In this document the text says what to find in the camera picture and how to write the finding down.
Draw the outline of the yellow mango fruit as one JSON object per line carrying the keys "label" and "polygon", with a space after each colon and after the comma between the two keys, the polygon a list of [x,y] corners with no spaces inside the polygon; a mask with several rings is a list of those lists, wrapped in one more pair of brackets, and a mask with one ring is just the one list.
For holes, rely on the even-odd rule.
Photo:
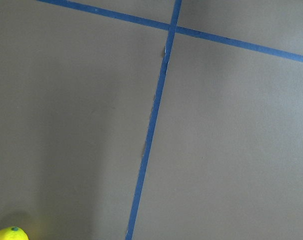
{"label": "yellow mango fruit", "polygon": [[0,230],[0,240],[29,240],[29,237],[22,228],[10,226]]}

